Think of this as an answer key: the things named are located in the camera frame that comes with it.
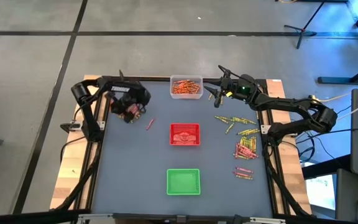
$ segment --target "concrete floor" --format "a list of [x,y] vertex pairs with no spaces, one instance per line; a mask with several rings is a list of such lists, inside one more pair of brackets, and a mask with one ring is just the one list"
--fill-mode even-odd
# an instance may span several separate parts
[[[358,16],[358,0],[352,0]],[[319,3],[280,4],[273,0],[89,0],[82,31],[174,30],[284,32],[284,24],[303,26]],[[0,30],[73,30],[80,0],[0,0]],[[319,32],[358,32],[346,4],[326,4],[310,24]],[[30,155],[69,36],[0,36],[0,214],[12,204]],[[319,76],[351,77],[358,72],[358,39],[294,37],[98,36],[76,39],[53,112],[24,212],[46,211],[67,134],[59,124],[71,120],[70,87],[86,74],[194,74],[220,77],[218,64],[254,78],[282,79],[287,97],[330,98],[358,86],[319,85]],[[350,97],[328,103],[336,111]],[[335,129],[348,128],[350,119]],[[348,138],[349,133],[338,133]],[[335,157],[350,152],[349,142],[329,143]],[[314,160],[330,157],[317,147]]]

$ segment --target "black cable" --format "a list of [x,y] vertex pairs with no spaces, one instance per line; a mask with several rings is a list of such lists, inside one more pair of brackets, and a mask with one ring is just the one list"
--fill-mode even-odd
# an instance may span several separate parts
[[352,105],[348,106],[347,108],[345,108],[345,109],[343,109],[343,110],[340,110],[340,111],[339,111],[339,112],[337,112],[336,114],[339,114],[340,112],[343,112],[343,111],[345,111],[345,110],[349,109],[350,107],[352,107]]
[[66,146],[69,145],[69,144],[71,144],[71,143],[73,143],[73,142],[75,142],[75,141],[81,140],[81,139],[83,139],[83,138],[85,138],[85,136],[82,136],[82,137],[80,137],[80,138],[78,138],[78,139],[74,139],[74,140],[71,140],[71,141],[69,141],[69,142],[66,142],[66,144],[63,145],[62,149],[60,150],[60,163],[62,163],[62,160],[63,160],[63,152],[65,151]]
[[[309,137],[311,136],[310,132],[308,132],[308,131],[305,131],[305,134],[307,134]],[[314,153],[316,152],[316,144],[314,143],[313,138],[311,138],[310,141],[311,141],[312,146],[309,147],[309,148],[307,148],[307,149],[305,149],[303,152],[301,152],[301,153],[299,154],[299,158],[300,158],[304,153],[306,153],[306,152],[308,152],[308,151],[311,151],[310,156],[309,156],[309,158],[307,158],[307,159],[305,159],[305,160],[303,160],[303,161],[300,161],[301,163],[309,162],[309,161],[311,160],[311,158],[314,156]]]
[[268,170],[268,175],[271,176],[271,178],[276,182],[277,187],[280,189],[281,194],[288,200],[288,203],[290,204],[290,206],[292,207],[293,211],[295,212],[296,215],[299,216],[310,216],[310,214],[308,214],[307,212],[305,212],[302,207],[300,206],[300,204],[298,202],[296,202],[296,200],[293,198],[291,192],[287,189],[287,187],[285,186],[285,184],[283,183],[283,181],[280,179],[280,177],[278,176],[276,170],[273,167],[272,161],[270,160],[270,156],[267,157],[266,154],[269,154],[268,151],[268,144],[265,144],[263,146],[262,149],[262,156],[265,159],[265,163],[267,166],[267,170]]
[[86,100],[86,103],[84,103],[83,105],[81,105],[74,113],[74,118],[73,121],[75,121],[75,118],[77,117],[77,113],[84,108],[86,105],[88,105],[89,103],[93,102],[94,98],[97,98],[98,96],[95,94],[93,96],[90,96],[88,100]]
[[327,149],[324,147],[323,142],[321,141],[321,139],[318,138],[318,137],[316,137],[316,139],[320,142],[320,144],[321,144],[321,146],[323,147],[323,149],[324,149],[324,151],[326,152],[326,154],[328,154],[332,159],[335,160],[335,157],[333,157],[333,156],[327,151]]
[[308,138],[305,139],[305,140],[302,140],[302,141],[300,141],[300,142],[297,142],[297,144],[303,143],[303,142],[305,142],[305,141],[307,141],[307,140],[309,140],[309,139],[315,138],[315,137],[320,136],[320,135],[332,134],[332,133],[339,133],[339,132],[343,132],[343,131],[358,131],[358,128],[349,128],[349,129],[343,129],[343,130],[338,130],[338,131],[330,131],[330,132],[328,132],[328,133],[319,133],[319,134],[316,134],[316,135],[314,135],[314,136],[310,136],[310,137],[308,137]]

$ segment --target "cable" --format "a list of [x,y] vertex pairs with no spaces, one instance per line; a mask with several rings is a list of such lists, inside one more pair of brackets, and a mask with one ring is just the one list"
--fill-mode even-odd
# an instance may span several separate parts
[[78,112],[79,112],[82,108],[84,108],[86,105],[88,105],[89,103],[93,102],[93,100],[94,100],[95,98],[97,98],[97,97],[98,97],[97,94],[94,94],[93,96],[90,96],[89,99],[86,100],[86,103],[84,103],[83,105],[81,105],[81,106],[75,111],[75,113],[74,113],[74,118],[73,118],[72,121],[76,121],[75,118],[77,117]]
[[[311,132],[310,132],[310,131],[305,131],[305,133],[306,133],[309,137],[311,136]],[[309,156],[309,158],[307,158],[307,159],[305,159],[305,160],[303,160],[303,161],[300,161],[301,163],[309,162],[309,161],[311,160],[311,158],[314,156],[314,153],[316,152],[316,144],[314,143],[313,138],[311,138],[310,141],[311,141],[312,146],[309,147],[309,148],[307,148],[307,149],[305,149],[303,152],[301,152],[301,153],[299,154],[299,158],[300,158],[304,153],[306,153],[306,152],[308,152],[308,151],[311,151],[310,156]]]
[[340,112],[343,112],[343,111],[345,111],[345,110],[349,109],[350,107],[352,107],[352,105],[348,106],[347,108],[345,108],[345,109],[343,109],[343,110],[340,110],[340,111],[339,111],[339,112],[337,112],[336,114],[339,114]]
[[331,131],[331,132],[328,132],[328,133],[319,133],[319,134],[316,134],[316,135],[314,135],[314,136],[310,136],[310,137],[308,137],[308,138],[305,139],[305,140],[302,140],[302,141],[300,141],[300,142],[297,142],[297,144],[303,143],[303,142],[305,142],[305,141],[307,141],[307,140],[309,140],[309,139],[311,139],[311,138],[315,138],[315,137],[320,136],[320,135],[338,133],[338,132],[343,132],[343,131],[358,131],[358,128],[349,128],[349,129],[343,129],[343,130],[338,130],[338,131]]
[[352,112],[348,113],[347,115],[341,116],[340,118],[337,119],[337,121],[339,121],[339,120],[342,119],[342,118],[345,118],[345,117],[349,116],[350,114],[352,114],[352,113],[354,113],[354,112],[356,112],[356,111],[358,111],[358,108],[357,108],[357,109],[354,109]]
[[318,101],[320,101],[320,102],[329,102],[329,101],[331,101],[331,100],[336,100],[336,99],[342,98],[343,96],[347,96],[347,95],[349,95],[349,94],[351,94],[351,93],[352,93],[352,92],[346,93],[346,94],[343,94],[343,95],[340,95],[340,96],[335,96],[335,97],[332,97],[332,98],[327,99],[327,100],[319,100],[319,99],[317,99],[317,98],[315,98],[315,99],[318,100]]
[[69,145],[69,144],[71,144],[71,143],[73,143],[73,142],[75,142],[75,141],[81,140],[81,139],[83,139],[83,138],[85,138],[85,136],[82,136],[82,137],[80,137],[80,138],[78,138],[78,139],[74,139],[74,140],[71,140],[71,141],[69,141],[69,142],[66,142],[66,144],[63,145],[62,149],[60,150],[60,163],[62,163],[63,153],[64,153],[64,150],[65,150],[66,146]]
[[336,158],[334,158],[334,157],[327,151],[327,149],[324,147],[323,142],[321,141],[321,139],[318,138],[318,137],[316,137],[316,139],[320,142],[320,144],[321,144],[321,146],[323,147],[323,149],[324,149],[324,151],[326,152],[326,154],[328,154],[329,156],[331,156],[331,158],[332,158],[336,163],[338,163],[339,166],[341,166],[341,167],[343,168],[344,166],[342,166],[342,164],[341,164]]

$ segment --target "clear plastic container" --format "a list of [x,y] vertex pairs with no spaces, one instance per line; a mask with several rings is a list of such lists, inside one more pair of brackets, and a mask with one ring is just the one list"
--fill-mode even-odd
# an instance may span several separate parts
[[[195,94],[174,94],[173,93],[173,83],[176,81],[182,81],[182,80],[190,80],[195,82],[200,86],[200,89]],[[174,99],[200,99],[201,96],[203,96],[204,93],[204,86],[203,86],[203,77],[200,75],[172,75],[170,80],[170,91],[172,98]]]

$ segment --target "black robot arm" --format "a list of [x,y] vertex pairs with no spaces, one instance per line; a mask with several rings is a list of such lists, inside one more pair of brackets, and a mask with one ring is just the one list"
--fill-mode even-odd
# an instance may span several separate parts
[[[238,76],[230,70],[219,65],[224,75],[214,85],[220,86],[220,90],[205,86],[205,88],[215,96],[215,107],[219,107],[221,97],[226,96],[234,99],[244,101],[251,109],[256,111],[263,110],[282,110],[296,112],[302,116],[303,119],[299,121],[290,122],[287,124],[273,123],[269,130],[264,135],[267,142],[271,146],[278,146],[283,137],[287,134],[301,133],[303,131],[313,130],[319,133],[329,132],[336,123],[337,114],[333,109],[324,106],[322,103],[314,100],[312,97],[304,99],[287,99],[287,98],[272,98],[262,93],[259,90],[257,82],[249,75]],[[239,79],[232,80],[230,75],[237,76]],[[292,197],[290,191],[285,187],[285,184],[279,178],[276,170],[273,167],[270,156],[267,152],[267,144],[262,150],[268,172],[272,179],[277,183],[278,188],[284,197],[288,200],[292,209],[297,215],[309,216]]]
[[[84,116],[81,130],[88,141],[98,142],[103,136],[98,122],[93,118],[91,109],[92,102],[96,101],[103,93],[108,92],[109,97],[113,100],[111,112],[123,114],[124,121],[127,123],[134,118],[134,114],[127,111],[128,107],[133,104],[140,104],[145,107],[150,101],[151,95],[149,91],[140,82],[125,81],[122,72],[119,72],[120,80],[117,77],[102,76],[95,80],[84,80],[71,88],[71,92]],[[92,95],[88,89],[89,86],[98,87],[99,89]],[[120,99],[116,98],[116,92],[123,93]]]

